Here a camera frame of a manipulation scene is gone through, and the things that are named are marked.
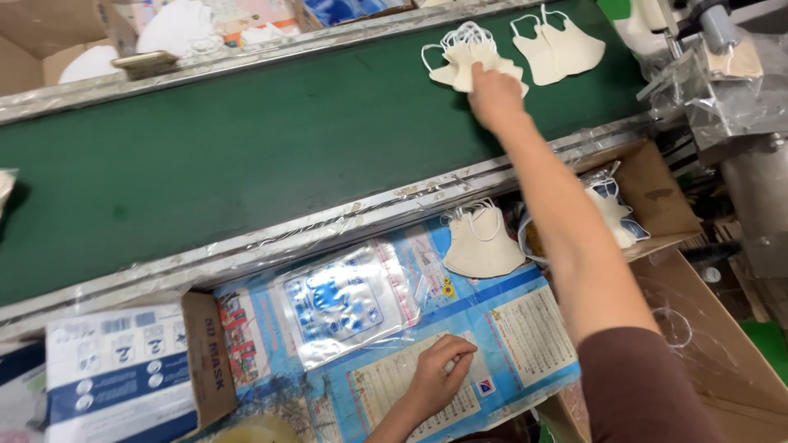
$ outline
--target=conveyor belt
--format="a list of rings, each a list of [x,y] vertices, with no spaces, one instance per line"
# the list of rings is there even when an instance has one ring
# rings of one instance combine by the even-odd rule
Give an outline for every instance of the conveyor belt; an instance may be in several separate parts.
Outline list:
[[[597,6],[551,6],[608,48],[594,70],[532,86],[545,137],[641,112],[645,82]],[[478,23],[525,66],[508,27],[523,13]],[[422,66],[421,46],[451,28],[0,127],[0,165],[22,183],[4,213],[0,305],[500,155]]]

